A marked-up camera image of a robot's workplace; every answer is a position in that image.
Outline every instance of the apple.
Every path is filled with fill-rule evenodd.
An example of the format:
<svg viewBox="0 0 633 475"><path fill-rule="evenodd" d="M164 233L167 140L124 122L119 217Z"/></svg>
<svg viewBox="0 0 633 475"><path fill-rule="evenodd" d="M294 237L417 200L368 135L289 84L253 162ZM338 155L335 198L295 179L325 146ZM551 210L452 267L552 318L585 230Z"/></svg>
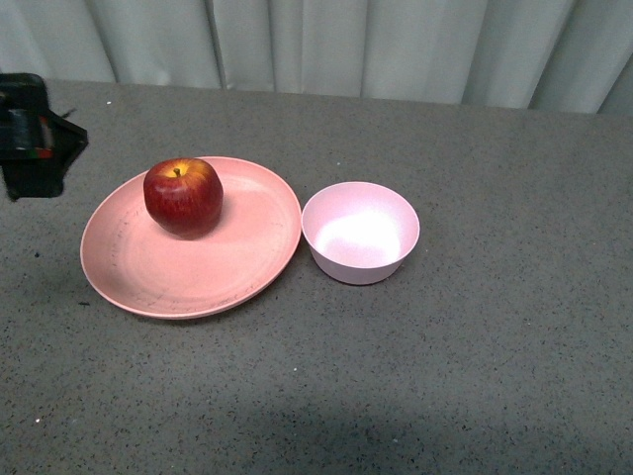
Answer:
<svg viewBox="0 0 633 475"><path fill-rule="evenodd" d="M220 220L224 188L202 158L156 163L145 174L142 191L149 215L181 238L200 238Z"/></svg>

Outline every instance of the pink plate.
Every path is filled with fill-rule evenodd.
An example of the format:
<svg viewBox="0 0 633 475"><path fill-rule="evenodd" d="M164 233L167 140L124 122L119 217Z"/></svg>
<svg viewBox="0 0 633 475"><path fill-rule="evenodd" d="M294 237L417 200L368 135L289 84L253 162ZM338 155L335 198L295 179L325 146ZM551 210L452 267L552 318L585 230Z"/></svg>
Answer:
<svg viewBox="0 0 633 475"><path fill-rule="evenodd" d="M149 216L142 173L94 212L81 265L109 302L146 317L193 319L252 298L286 267L301 237L301 207L277 174L250 161L201 157L225 189L220 223L197 240L165 232Z"/></svg>

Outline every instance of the white curtain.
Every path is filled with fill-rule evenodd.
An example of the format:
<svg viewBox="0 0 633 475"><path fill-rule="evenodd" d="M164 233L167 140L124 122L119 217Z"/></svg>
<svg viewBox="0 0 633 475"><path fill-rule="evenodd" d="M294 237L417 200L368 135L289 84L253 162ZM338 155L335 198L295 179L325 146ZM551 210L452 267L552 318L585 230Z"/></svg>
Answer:
<svg viewBox="0 0 633 475"><path fill-rule="evenodd" d="M0 72L633 115L633 0L0 0Z"/></svg>

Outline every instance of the pink bowl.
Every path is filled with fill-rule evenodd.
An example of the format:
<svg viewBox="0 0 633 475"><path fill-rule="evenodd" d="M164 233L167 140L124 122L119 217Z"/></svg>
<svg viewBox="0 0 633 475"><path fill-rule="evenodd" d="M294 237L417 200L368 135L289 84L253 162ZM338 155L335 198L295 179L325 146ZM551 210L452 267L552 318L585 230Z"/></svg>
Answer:
<svg viewBox="0 0 633 475"><path fill-rule="evenodd" d="M316 193L302 212L302 230L323 272L366 285L398 269L417 243L419 219L395 191L353 181Z"/></svg>

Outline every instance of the black object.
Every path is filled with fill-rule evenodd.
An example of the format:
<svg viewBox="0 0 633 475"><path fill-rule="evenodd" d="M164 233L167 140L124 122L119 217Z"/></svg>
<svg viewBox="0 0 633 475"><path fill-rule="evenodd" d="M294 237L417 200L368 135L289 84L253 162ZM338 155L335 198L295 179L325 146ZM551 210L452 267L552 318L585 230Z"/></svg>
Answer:
<svg viewBox="0 0 633 475"><path fill-rule="evenodd" d="M88 133L48 108L41 77L0 74L0 165L9 198L53 198Z"/></svg>

